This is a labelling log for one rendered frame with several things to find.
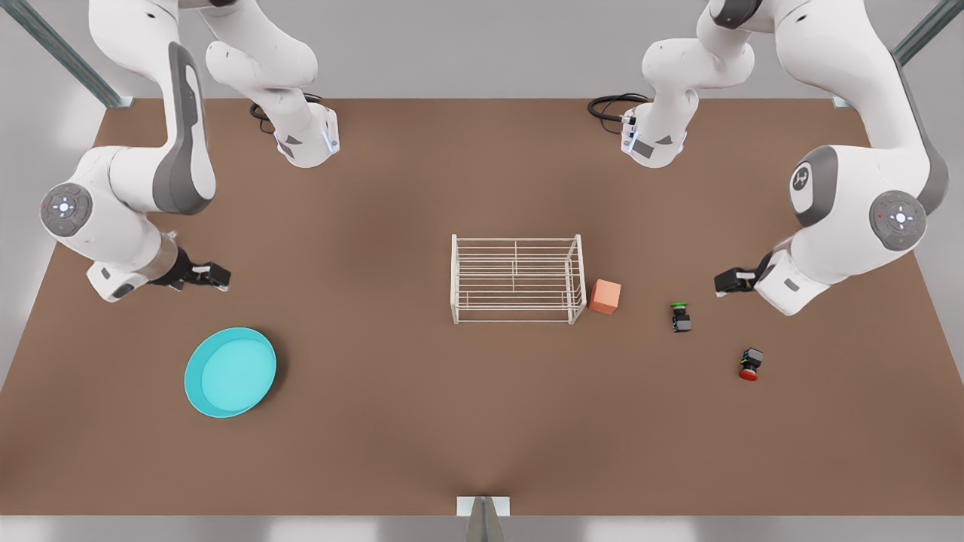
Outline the orange cube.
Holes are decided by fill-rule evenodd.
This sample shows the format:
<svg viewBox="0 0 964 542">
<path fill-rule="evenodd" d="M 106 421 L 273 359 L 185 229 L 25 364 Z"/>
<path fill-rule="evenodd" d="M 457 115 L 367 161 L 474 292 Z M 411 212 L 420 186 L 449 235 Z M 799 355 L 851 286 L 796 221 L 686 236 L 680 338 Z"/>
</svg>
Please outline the orange cube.
<svg viewBox="0 0 964 542">
<path fill-rule="evenodd" d="M 619 305 L 621 292 L 622 285 L 617 282 L 596 280 L 587 307 L 590 311 L 612 315 Z"/>
</svg>

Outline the silver frame post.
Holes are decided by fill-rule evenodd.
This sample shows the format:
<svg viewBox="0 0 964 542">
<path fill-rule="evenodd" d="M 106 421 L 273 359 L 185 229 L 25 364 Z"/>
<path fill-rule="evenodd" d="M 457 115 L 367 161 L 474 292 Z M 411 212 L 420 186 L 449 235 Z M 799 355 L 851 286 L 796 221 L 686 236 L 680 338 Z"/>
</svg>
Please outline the silver frame post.
<svg viewBox="0 0 964 542">
<path fill-rule="evenodd" d="M 865 0 L 881 41 L 927 96 L 964 90 L 964 0 Z"/>
<path fill-rule="evenodd" d="M 0 0 L 0 8 L 106 108 L 131 108 L 134 97 L 118 95 L 97 71 L 48 23 L 27 0 Z"/>
<path fill-rule="evenodd" d="M 500 518 L 511 514 L 507 496 L 458 496 L 456 515 L 468 517 L 465 542 L 504 542 Z"/>
</svg>

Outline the turquoise plate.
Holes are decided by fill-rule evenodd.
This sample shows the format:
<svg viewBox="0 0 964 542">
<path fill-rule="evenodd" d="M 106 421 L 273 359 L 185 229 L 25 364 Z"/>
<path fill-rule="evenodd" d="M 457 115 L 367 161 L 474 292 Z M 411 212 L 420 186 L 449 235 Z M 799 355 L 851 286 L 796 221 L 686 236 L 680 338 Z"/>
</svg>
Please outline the turquoise plate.
<svg viewBox="0 0 964 542">
<path fill-rule="evenodd" d="M 250 328 L 228 328 L 208 336 L 189 357 L 184 391 L 200 414 L 232 418 L 261 402 L 277 370 L 267 337 Z"/>
</svg>

